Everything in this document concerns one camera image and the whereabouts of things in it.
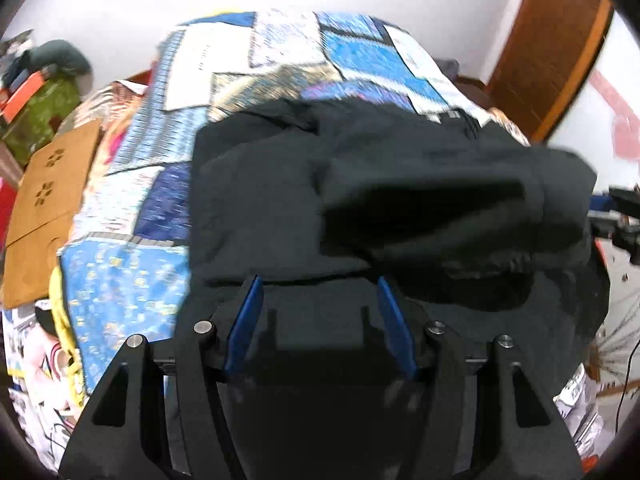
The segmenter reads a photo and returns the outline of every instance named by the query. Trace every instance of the pink stain on wall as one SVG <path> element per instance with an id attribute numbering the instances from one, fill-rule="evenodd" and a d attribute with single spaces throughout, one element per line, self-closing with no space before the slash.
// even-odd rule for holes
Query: pink stain on wall
<path id="1" fill-rule="evenodd" d="M 591 71 L 589 83 L 616 114 L 611 125 L 614 154 L 624 160 L 640 163 L 640 119 L 597 68 Z"/>

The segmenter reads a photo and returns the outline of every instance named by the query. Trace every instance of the black cable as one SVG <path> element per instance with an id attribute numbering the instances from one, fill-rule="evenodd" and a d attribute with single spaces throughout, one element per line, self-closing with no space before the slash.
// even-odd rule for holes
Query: black cable
<path id="1" fill-rule="evenodd" d="M 625 387 L 622 390 L 622 396 L 620 397 L 620 403 L 618 405 L 618 411 L 616 412 L 616 433 L 618 432 L 618 420 L 620 419 L 620 409 L 622 408 L 622 403 L 625 400 L 626 388 L 629 386 L 629 375 L 631 375 L 631 359 L 634 358 L 634 354 L 636 353 L 636 350 L 638 350 L 639 346 L 640 346 L 640 339 L 636 343 L 636 346 L 634 346 L 634 349 L 631 351 L 631 354 L 629 355 L 629 361 L 626 364 Z"/>

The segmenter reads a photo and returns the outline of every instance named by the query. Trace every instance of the wooden door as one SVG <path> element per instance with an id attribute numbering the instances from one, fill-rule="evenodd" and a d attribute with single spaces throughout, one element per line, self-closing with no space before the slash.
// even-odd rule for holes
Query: wooden door
<path id="1" fill-rule="evenodd" d="M 611 13 L 608 0 L 522 0 L 487 91 L 530 139 L 545 139 L 571 104 Z"/>

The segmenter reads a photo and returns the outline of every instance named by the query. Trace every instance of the silver bolt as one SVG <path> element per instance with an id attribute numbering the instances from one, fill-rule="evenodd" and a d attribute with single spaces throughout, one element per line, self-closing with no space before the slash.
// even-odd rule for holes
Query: silver bolt
<path id="1" fill-rule="evenodd" d="M 206 334 L 212 327 L 213 325 L 209 321 L 203 320 L 193 325 L 193 331 L 197 334 Z"/>
<path id="2" fill-rule="evenodd" d="M 502 348 L 513 348 L 513 338 L 510 335 L 499 335 L 498 336 L 498 345 Z"/>
<path id="3" fill-rule="evenodd" d="M 444 323 L 441 321 L 432 321 L 429 325 L 429 332 L 435 335 L 444 334 Z"/>
<path id="4" fill-rule="evenodd" d="M 140 334 L 134 334 L 127 337 L 127 346 L 136 348 L 142 344 L 142 336 Z"/>

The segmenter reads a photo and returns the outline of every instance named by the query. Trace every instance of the patchwork bedspread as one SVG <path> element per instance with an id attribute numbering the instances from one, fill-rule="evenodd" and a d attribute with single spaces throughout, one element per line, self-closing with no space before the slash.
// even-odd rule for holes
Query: patchwork bedspread
<path id="1" fill-rule="evenodd" d="M 240 12 L 176 27 L 147 94 L 60 251 L 65 306 L 87 393 L 131 333 L 169 337 L 188 293 L 188 182 L 207 121 L 287 97 L 358 97 L 481 123 L 411 35 L 362 14 Z"/>

